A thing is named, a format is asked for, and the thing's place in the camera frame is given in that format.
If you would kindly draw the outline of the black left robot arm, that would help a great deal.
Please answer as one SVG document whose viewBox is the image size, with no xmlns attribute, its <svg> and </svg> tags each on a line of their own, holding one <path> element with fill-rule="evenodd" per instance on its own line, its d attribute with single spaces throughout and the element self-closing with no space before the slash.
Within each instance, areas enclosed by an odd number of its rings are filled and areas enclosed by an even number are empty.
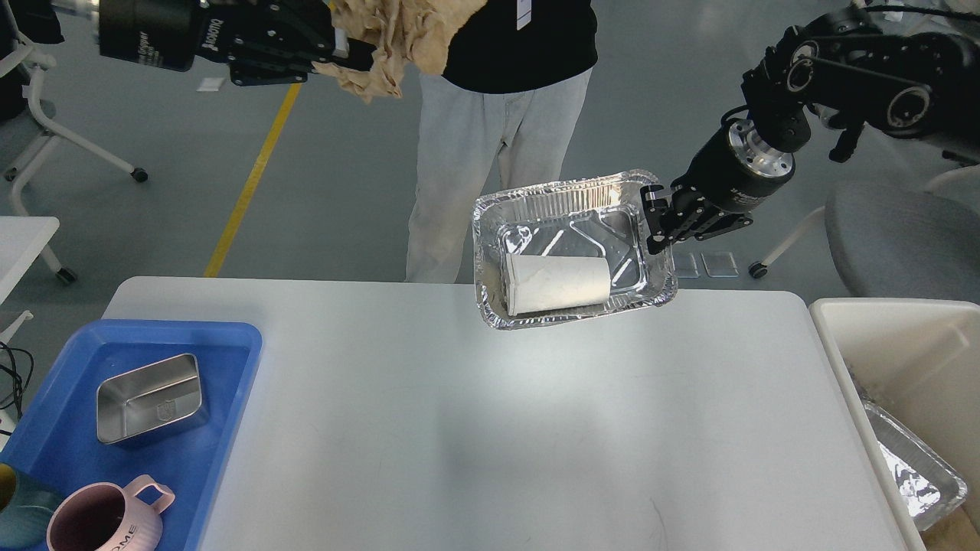
<svg viewBox="0 0 980 551">
<path fill-rule="evenodd" d="M 337 28 L 325 1 L 56 1 L 87 18 L 104 57 L 187 72 L 202 58 L 238 86 L 304 83 L 315 64 L 367 72 L 374 45 Z"/>
</svg>

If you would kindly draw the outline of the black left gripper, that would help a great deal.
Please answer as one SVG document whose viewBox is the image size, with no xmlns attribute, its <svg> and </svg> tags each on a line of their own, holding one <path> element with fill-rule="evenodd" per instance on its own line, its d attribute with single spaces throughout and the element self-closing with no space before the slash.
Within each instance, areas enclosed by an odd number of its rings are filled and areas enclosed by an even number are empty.
<svg viewBox="0 0 980 551">
<path fill-rule="evenodd" d="M 228 62 L 241 87 L 305 83 L 312 63 L 371 66 L 377 47 L 338 40 L 325 1 L 100 1 L 102 56 L 187 72 Z"/>
</svg>

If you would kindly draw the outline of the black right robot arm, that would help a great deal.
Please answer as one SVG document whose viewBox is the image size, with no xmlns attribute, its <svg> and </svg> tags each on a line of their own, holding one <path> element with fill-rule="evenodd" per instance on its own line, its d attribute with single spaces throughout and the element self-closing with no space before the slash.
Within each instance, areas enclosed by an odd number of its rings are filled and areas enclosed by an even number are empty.
<svg viewBox="0 0 980 551">
<path fill-rule="evenodd" d="M 811 139 L 806 114 L 839 130 L 829 159 L 844 163 L 864 128 L 978 157 L 978 39 L 960 32 L 886 34 L 875 11 L 830 11 L 788 27 L 742 77 L 742 106 L 671 185 L 644 186 L 646 248 L 710 240 L 748 227 L 750 213 L 795 174 L 794 154 Z"/>
</svg>

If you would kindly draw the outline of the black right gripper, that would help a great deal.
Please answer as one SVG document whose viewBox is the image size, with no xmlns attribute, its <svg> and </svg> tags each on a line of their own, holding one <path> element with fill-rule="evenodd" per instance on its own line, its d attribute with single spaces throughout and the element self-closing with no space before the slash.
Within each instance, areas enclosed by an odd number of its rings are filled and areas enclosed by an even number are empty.
<svg viewBox="0 0 980 551">
<path fill-rule="evenodd" d="M 764 141 L 752 119 L 729 119 L 697 150 L 686 172 L 671 186 L 641 187 L 648 254 L 661 254 L 677 242 L 711 240 L 752 226 L 755 220 L 749 212 L 794 174 L 793 153 Z M 700 193 L 713 206 L 677 209 L 689 191 Z"/>
</svg>

